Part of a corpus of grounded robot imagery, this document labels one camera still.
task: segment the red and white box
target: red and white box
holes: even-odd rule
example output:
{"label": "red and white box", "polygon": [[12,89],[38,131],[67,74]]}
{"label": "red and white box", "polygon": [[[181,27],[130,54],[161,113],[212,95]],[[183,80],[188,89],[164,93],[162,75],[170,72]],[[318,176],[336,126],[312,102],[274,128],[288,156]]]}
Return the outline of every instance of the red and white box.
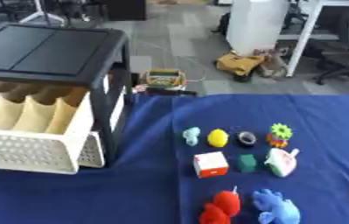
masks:
{"label": "red and white box", "polygon": [[221,151],[194,155],[193,166],[200,179],[225,175],[228,170],[228,163]]}

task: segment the cable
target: cable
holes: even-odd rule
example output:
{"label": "cable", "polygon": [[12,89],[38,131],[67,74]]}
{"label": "cable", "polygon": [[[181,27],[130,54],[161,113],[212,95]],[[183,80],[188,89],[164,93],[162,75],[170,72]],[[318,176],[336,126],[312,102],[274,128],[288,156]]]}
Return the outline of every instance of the cable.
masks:
{"label": "cable", "polygon": [[[163,48],[163,47],[161,47],[161,46],[154,45],[154,44],[151,44],[151,43],[142,41],[142,40],[136,40],[136,41],[139,42],[139,43],[142,44],[142,45],[155,47],[155,48],[157,48],[157,49],[160,49],[160,50],[162,50],[162,51],[164,51],[164,52],[166,52],[166,53],[169,53],[170,55],[174,56],[174,54],[172,53],[171,50],[168,50],[168,49]],[[201,64],[201,63],[199,63],[198,61],[193,60],[193,59],[188,59],[188,58],[186,58],[186,57],[181,57],[181,56],[177,56],[177,57],[179,57],[179,58],[182,59],[182,60],[191,61],[192,63],[194,63],[194,64],[198,65],[199,67],[202,67],[202,68],[203,68],[203,77],[202,77],[202,78],[200,78],[200,79],[198,79],[198,80],[186,80],[187,82],[198,82],[198,81],[203,81],[203,80],[206,79],[206,70],[205,70],[205,68],[208,69],[208,70],[211,70],[211,68],[209,68],[209,67],[207,67],[207,66],[205,66],[205,65],[203,65],[203,64]]]}

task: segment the blue plush toy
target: blue plush toy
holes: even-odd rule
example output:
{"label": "blue plush toy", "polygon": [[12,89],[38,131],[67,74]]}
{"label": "blue plush toy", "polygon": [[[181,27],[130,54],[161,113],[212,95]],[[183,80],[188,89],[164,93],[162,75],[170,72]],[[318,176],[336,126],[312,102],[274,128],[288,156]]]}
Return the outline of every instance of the blue plush toy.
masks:
{"label": "blue plush toy", "polygon": [[182,136],[186,139],[186,143],[190,146],[194,146],[199,142],[200,129],[198,127],[193,127],[184,130]]}
{"label": "blue plush toy", "polygon": [[301,214],[298,208],[289,199],[283,199],[280,192],[271,192],[269,189],[262,189],[253,192],[253,203],[262,211],[258,221],[261,224],[268,224],[273,221],[275,224],[298,224]]}

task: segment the white cabinet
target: white cabinet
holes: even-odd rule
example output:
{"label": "white cabinet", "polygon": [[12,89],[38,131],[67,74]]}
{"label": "white cabinet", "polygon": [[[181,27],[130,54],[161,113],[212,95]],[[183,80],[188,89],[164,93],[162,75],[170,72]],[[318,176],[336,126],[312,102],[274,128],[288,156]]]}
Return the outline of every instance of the white cabinet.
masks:
{"label": "white cabinet", "polygon": [[240,55],[273,49],[288,8],[287,0],[234,0],[228,43]]}
{"label": "white cabinet", "polygon": [[218,4],[232,4],[233,0],[218,0]]}

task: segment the red toy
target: red toy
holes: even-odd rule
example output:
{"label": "red toy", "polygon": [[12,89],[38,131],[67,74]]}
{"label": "red toy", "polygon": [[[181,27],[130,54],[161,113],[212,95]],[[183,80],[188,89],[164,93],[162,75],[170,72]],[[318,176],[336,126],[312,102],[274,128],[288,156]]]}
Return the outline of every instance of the red toy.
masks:
{"label": "red toy", "polygon": [[274,139],[272,137],[271,133],[267,134],[267,142],[272,146],[272,147],[276,147],[276,148],[284,148],[286,147],[289,143],[287,140],[279,140],[279,139]]}
{"label": "red toy", "polygon": [[230,224],[230,218],[241,210],[236,187],[232,192],[217,193],[213,198],[213,203],[206,203],[204,209],[199,216],[199,224]]}

